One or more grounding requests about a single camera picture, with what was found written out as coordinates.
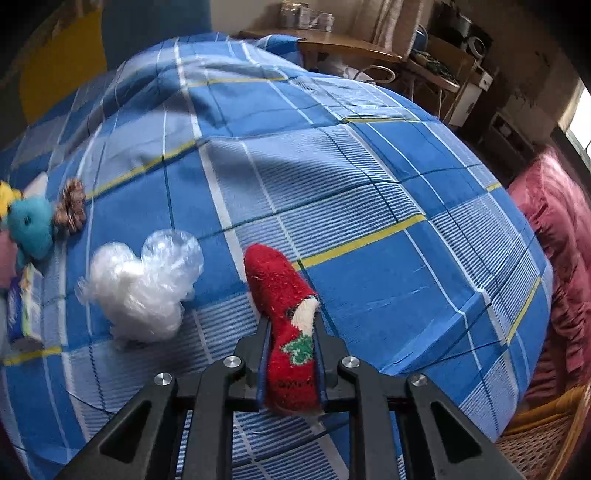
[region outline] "window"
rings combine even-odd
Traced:
[[[583,89],[566,136],[591,170],[591,95]]]

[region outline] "red sock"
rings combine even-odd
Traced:
[[[317,306],[316,292],[285,255],[265,245],[251,245],[246,250],[244,267],[256,307],[272,325],[268,407],[289,412],[318,410],[309,320]]]

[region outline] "wicker chair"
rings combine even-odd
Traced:
[[[527,480],[563,480],[587,434],[590,406],[591,382],[516,415],[496,445]]]

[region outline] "yellow stuffed toy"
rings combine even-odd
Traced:
[[[11,188],[5,181],[0,181],[0,217],[6,217],[8,206],[15,200],[21,199],[21,192]]]

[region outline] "black gripper frame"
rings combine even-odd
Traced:
[[[239,360],[226,357],[201,373],[165,375],[168,384],[144,386],[56,480],[174,480],[188,410],[193,418],[182,480],[231,479],[233,414],[264,406],[270,337],[262,317],[254,335],[238,341]],[[314,357],[323,410],[349,412],[349,480],[399,480],[400,453],[408,480],[523,480],[428,377],[392,377],[349,357],[344,341],[327,334],[320,313]],[[391,411],[402,452],[394,446]]]

